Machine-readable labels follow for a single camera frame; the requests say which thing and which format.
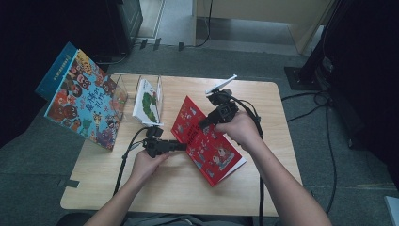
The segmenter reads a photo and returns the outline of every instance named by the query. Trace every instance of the wooden table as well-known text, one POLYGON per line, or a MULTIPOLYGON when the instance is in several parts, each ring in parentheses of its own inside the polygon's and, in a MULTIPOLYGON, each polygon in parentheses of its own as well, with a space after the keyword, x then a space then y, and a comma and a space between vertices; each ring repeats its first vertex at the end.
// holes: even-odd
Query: wooden table
MULTIPOLYGON (((335 0, 214 0, 212 18, 288 24, 296 50, 303 54, 319 26, 327 24, 334 4, 335 0)), ((209 17, 210 6, 211 0, 193 0, 194 18, 209 17)))
MULTIPOLYGON (((155 83, 156 76, 144 75, 155 83)), ((66 187, 61 200, 65 209, 100 209, 112 197, 120 170, 121 157, 133 135, 141 128, 132 118, 133 100, 138 75, 121 76, 128 92, 129 102, 118 131, 112 152, 86 141, 76 161, 71 180, 79 181, 77 188, 66 187)), ((169 132, 185 95, 188 95, 208 114, 215 107, 205 97, 205 90, 222 80, 162 76, 164 107, 162 110, 162 139, 174 139, 169 132)), ((300 182, 293 144, 282 108, 279 89, 275 83, 234 80, 226 87, 238 99, 250 101, 262 117, 264 140, 281 163, 300 182)), ((142 133, 136 140, 145 137, 142 133)), ((127 180, 134 157, 141 146, 129 153, 121 184, 127 180)), ((249 154, 237 146, 247 163, 225 178, 219 185, 210 187, 196 165, 185 152, 174 152, 143 187, 130 207, 130 211, 257 216, 259 208, 259 173, 249 154)), ((276 216, 276 209, 265 189, 265 216, 276 216)))

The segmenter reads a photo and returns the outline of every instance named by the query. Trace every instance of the colorful book cover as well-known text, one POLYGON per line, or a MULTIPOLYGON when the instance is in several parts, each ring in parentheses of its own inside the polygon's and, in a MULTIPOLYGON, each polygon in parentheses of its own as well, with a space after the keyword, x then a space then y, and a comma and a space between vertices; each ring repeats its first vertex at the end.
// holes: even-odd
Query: colorful book cover
POLYGON ((160 124, 160 109, 158 107, 159 103, 162 102, 162 98, 159 98, 161 96, 162 93, 154 89, 147 79, 140 78, 136 90, 133 117, 147 126, 160 124))
POLYGON ((205 118, 205 114, 186 96, 171 133, 181 143, 187 143, 187 154, 209 184, 215 186, 247 160, 222 133, 215 131, 214 125, 201 130, 199 123, 205 118))
POLYGON ((47 74, 45 74, 44 78, 35 90, 35 92, 44 98, 44 100, 51 101, 53 99, 76 52, 77 49, 68 42, 56 58, 56 61, 54 61, 47 74))
MULTIPOLYGON (((112 150, 127 92, 119 84, 119 79, 107 75, 82 50, 75 49, 75 53, 65 59, 68 60, 62 62, 69 62, 68 65, 61 64, 61 69, 54 64, 58 69, 52 67, 43 78, 44 81, 47 76, 54 76, 54 72, 64 72, 44 116, 112 150)), ((40 86, 37 93, 46 90, 40 86)))

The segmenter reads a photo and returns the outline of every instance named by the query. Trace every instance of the children's book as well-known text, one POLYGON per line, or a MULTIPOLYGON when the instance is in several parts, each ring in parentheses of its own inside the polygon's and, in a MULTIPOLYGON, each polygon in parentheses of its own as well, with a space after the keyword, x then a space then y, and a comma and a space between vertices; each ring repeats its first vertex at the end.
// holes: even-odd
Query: children's book
POLYGON ((113 149, 127 100, 120 77, 111 78, 82 50, 67 43, 36 92, 50 101, 46 118, 113 149))
POLYGON ((152 84, 140 77, 136 89, 133 117, 146 126, 163 125, 160 122, 162 111, 162 85, 158 77, 157 89, 152 84))
POLYGON ((187 144, 187 154, 209 184, 215 186, 247 160, 222 133, 215 131, 213 124, 201 130, 199 123, 205 118, 186 96, 171 132, 181 143, 187 144))

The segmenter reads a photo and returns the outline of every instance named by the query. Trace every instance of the hand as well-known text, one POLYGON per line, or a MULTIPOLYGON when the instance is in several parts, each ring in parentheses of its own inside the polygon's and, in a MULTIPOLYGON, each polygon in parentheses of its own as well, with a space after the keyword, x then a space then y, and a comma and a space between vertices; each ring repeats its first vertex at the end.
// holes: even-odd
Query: hand
POLYGON ((151 158, 145 150, 137 153, 129 180, 138 180, 139 183, 144 185, 155 173, 158 166, 168 158, 169 153, 157 155, 155 158, 151 158))
POLYGON ((254 140, 262 140, 259 136, 255 122, 247 112, 239 111, 231 122, 219 123, 215 130, 226 133, 229 137, 239 143, 244 150, 248 151, 247 145, 254 140))

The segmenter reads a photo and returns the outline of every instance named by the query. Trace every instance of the finger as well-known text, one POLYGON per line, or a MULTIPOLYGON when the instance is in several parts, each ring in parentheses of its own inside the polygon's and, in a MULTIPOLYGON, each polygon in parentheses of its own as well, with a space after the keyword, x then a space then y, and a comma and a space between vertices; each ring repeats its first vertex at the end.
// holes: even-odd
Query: finger
POLYGON ((215 126, 215 131, 221 132, 221 133, 226 133, 226 131, 227 131, 226 126, 228 126, 226 123, 219 123, 215 126))
POLYGON ((161 164, 162 162, 164 162, 165 160, 167 160, 170 157, 170 153, 163 153, 161 155, 157 155, 155 157, 155 162, 157 165, 161 164))

